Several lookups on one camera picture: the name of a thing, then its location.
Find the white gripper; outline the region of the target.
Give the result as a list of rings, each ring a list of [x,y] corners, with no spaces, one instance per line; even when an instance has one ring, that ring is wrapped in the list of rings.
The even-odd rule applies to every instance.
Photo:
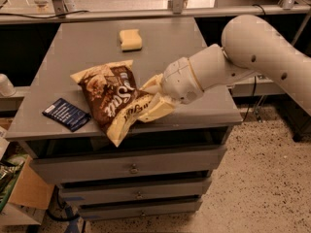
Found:
[[[149,107],[138,117],[142,122],[151,122],[165,117],[175,110],[177,101],[189,104],[201,98],[204,93],[190,61],[185,57],[169,64],[163,75],[151,77],[142,85],[141,90],[155,94]]]

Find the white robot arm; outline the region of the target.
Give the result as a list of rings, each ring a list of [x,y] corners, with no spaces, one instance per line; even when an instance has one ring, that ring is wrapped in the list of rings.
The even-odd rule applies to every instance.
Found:
[[[296,50],[268,22],[238,16],[224,28],[222,43],[182,57],[150,78],[142,89],[153,95],[139,119],[149,122],[189,104],[218,85],[262,74],[279,85],[311,115],[311,57]]]

